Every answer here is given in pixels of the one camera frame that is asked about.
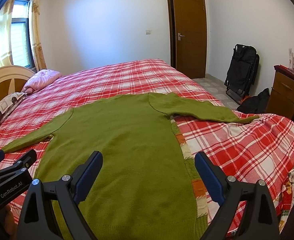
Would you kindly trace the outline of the green striped knit sweater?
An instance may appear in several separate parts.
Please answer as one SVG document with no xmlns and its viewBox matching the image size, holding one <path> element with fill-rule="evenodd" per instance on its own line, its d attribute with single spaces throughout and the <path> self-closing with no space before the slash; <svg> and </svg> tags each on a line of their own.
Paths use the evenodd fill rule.
<svg viewBox="0 0 294 240">
<path fill-rule="evenodd" d="M 174 115 L 248 124 L 229 108 L 174 93 L 127 94 L 72 108 L 3 147 L 17 152 L 48 145 L 35 176 L 43 182 L 72 173 L 94 151 L 103 166 L 80 210 L 98 239 L 199 239 L 206 201 L 192 155 Z"/>
</svg>

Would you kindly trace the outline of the grey patterned pillow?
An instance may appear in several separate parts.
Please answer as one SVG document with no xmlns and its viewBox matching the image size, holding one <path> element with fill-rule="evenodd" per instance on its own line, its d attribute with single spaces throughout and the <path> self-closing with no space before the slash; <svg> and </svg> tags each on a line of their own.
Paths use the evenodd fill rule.
<svg viewBox="0 0 294 240">
<path fill-rule="evenodd" d="M 26 93 L 15 92 L 7 95 L 0 101 L 0 124 L 15 110 L 27 97 Z"/>
</svg>

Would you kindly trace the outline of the red plaid bed cover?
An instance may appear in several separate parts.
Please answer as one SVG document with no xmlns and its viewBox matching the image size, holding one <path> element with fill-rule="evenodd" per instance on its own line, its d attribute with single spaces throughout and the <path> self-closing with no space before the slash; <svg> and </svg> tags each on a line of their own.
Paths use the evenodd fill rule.
<svg viewBox="0 0 294 240">
<path fill-rule="evenodd" d="M 27 96 L 1 124 L 0 150 L 72 108 L 117 95 L 146 93 L 174 93 L 182 98 L 208 101 L 223 107 L 197 83 L 162 60 L 133 61 L 83 70 L 61 77 Z M 190 150 L 193 164 L 195 154 L 202 151 L 225 174 L 235 176 L 239 181 L 254 183 L 264 180 L 276 208 L 283 182 L 294 166 L 294 122 L 275 114 L 232 112 L 239 118 L 251 118 L 251 122 L 225 123 L 181 115 L 174 115 L 172 121 L 183 137 L 183 144 Z M 48 141 L 42 141 L 6 153 L 5 164 L 11 164 L 24 151 L 33 148 L 38 159 L 31 174 L 36 177 L 47 145 Z M 212 201 L 204 184 L 202 190 L 195 189 L 194 193 L 198 202 L 206 201 L 208 226 L 218 205 Z"/>
</svg>

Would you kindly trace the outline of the cream wooden headboard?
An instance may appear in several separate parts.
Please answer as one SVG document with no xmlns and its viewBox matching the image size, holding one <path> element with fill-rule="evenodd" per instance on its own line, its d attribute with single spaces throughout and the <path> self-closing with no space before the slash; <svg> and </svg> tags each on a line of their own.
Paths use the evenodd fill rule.
<svg viewBox="0 0 294 240">
<path fill-rule="evenodd" d="M 34 74 L 26 67 L 0 67 L 0 101 L 9 94 L 20 92 Z"/>
</svg>

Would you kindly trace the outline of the pink pillow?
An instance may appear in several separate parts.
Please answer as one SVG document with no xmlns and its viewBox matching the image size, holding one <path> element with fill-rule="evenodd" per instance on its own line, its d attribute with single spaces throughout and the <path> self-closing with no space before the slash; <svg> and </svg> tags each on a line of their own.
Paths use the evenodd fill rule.
<svg viewBox="0 0 294 240">
<path fill-rule="evenodd" d="M 26 94 L 36 93 L 48 85 L 52 84 L 55 80 L 62 77 L 62 73 L 51 70 L 43 69 L 33 75 L 23 86 L 21 92 Z"/>
</svg>

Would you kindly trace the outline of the left yellow curtain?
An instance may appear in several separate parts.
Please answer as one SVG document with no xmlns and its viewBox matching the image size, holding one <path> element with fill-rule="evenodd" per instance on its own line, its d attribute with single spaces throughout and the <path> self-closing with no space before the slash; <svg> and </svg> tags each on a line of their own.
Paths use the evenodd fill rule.
<svg viewBox="0 0 294 240">
<path fill-rule="evenodd" d="M 11 20 L 15 0 L 7 0 L 0 10 L 0 67 L 12 65 Z"/>
</svg>

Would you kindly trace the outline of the yellow curtain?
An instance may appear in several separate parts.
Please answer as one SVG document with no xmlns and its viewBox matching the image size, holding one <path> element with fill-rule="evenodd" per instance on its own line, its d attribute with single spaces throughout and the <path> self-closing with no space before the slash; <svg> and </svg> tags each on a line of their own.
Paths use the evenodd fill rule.
<svg viewBox="0 0 294 240">
<path fill-rule="evenodd" d="M 15 0 L 7 0 L 0 10 L 0 67 L 12 65 L 11 20 Z"/>
<path fill-rule="evenodd" d="M 40 0 L 29 0 L 29 37 L 33 61 L 38 72 L 47 68 L 40 39 L 39 16 Z"/>
</svg>

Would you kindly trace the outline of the window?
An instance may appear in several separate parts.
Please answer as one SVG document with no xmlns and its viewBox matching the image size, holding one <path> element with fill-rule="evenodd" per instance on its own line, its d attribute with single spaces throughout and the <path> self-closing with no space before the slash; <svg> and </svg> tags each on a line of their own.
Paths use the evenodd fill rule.
<svg viewBox="0 0 294 240">
<path fill-rule="evenodd" d="M 29 0 L 15 0 L 11 20 L 11 51 L 14 65 L 36 72 L 29 36 Z"/>
</svg>

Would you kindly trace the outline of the right yellow curtain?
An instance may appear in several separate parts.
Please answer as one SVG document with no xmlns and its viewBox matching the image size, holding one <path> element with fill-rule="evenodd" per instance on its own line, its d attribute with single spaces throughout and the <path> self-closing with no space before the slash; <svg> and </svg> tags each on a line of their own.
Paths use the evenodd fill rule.
<svg viewBox="0 0 294 240">
<path fill-rule="evenodd" d="M 38 72 L 47 68 L 40 39 L 39 16 L 40 0 L 29 0 L 29 37 L 33 61 Z"/>
</svg>

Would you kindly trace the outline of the black bag on floor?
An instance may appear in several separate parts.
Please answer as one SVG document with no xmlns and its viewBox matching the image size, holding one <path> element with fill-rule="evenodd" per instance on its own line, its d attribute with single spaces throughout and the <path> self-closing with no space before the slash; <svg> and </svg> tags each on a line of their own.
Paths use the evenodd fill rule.
<svg viewBox="0 0 294 240">
<path fill-rule="evenodd" d="M 244 114 L 263 114 L 267 108 L 270 97 L 269 88 L 265 88 L 256 96 L 246 98 L 237 108 Z"/>
</svg>

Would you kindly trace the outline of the brown wooden dresser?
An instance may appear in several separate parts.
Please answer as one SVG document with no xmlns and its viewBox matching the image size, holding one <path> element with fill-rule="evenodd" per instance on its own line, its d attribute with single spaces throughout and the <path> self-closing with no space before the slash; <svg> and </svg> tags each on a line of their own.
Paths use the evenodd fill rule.
<svg viewBox="0 0 294 240">
<path fill-rule="evenodd" d="M 274 82 L 265 112 L 294 121 L 294 74 L 283 65 L 275 65 Z"/>
</svg>

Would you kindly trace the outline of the brown wooden door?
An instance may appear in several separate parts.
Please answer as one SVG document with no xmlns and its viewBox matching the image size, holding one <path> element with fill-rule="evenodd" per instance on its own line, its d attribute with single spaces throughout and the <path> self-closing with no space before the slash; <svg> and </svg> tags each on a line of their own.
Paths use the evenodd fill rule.
<svg viewBox="0 0 294 240">
<path fill-rule="evenodd" d="M 167 0 L 170 65 L 191 79 L 205 77 L 207 19 L 205 0 Z"/>
</svg>

